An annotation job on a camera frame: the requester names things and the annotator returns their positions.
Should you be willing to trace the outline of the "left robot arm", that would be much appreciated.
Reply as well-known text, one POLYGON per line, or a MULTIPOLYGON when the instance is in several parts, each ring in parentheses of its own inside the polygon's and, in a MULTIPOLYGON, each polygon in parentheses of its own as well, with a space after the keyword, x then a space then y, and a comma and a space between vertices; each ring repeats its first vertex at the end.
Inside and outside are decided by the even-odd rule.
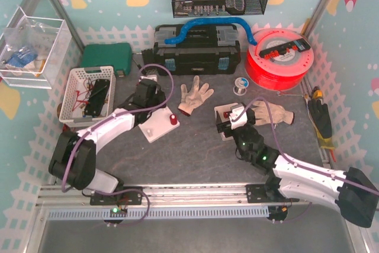
POLYGON ((49 173, 62 181, 61 191, 74 188, 117 194, 121 181, 97 169, 98 152, 119 135, 145 123, 165 103, 157 80, 142 76, 134 93, 105 119, 77 132, 62 132, 49 165, 49 173))

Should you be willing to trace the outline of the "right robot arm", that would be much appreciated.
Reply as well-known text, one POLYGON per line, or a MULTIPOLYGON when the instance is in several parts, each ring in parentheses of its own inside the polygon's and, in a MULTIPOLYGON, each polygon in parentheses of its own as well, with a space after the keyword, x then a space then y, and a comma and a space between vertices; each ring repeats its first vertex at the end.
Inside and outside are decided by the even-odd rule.
POLYGON ((371 227, 378 190, 360 169, 329 169, 282 154, 265 144, 255 129, 254 112, 244 108, 237 103, 215 107, 217 131, 234 140, 238 159, 269 176, 264 185, 269 199, 307 200, 337 211, 356 226, 371 227))

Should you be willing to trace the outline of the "large red spring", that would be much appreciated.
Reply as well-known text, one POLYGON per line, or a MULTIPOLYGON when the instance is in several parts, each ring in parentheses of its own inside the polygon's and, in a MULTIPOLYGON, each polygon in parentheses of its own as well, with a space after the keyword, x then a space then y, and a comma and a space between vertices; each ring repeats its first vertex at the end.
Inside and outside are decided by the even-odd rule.
POLYGON ((176 115, 175 114, 171 114, 170 116, 169 116, 169 119, 170 119, 170 122, 171 122, 171 125, 176 125, 177 123, 178 123, 178 121, 177 121, 177 117, 176 117, 176 115))

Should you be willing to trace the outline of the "white peg board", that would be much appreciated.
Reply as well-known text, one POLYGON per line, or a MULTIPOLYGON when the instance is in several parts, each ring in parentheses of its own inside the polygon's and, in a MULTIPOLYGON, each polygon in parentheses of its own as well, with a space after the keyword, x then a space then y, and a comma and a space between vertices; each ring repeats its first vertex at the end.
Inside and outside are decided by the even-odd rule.
POLYGON ((174 113, 171 111, 169 107, 160 108, 154 111, 146 122, 139 125, 139 129, 142 131, 149 143, 158 140, 162 136, 168 134, 169 132, 180 126, 178 118, 178 123, 174 126, 171 125, 169 119, 169 116, 171 114, 174 113))

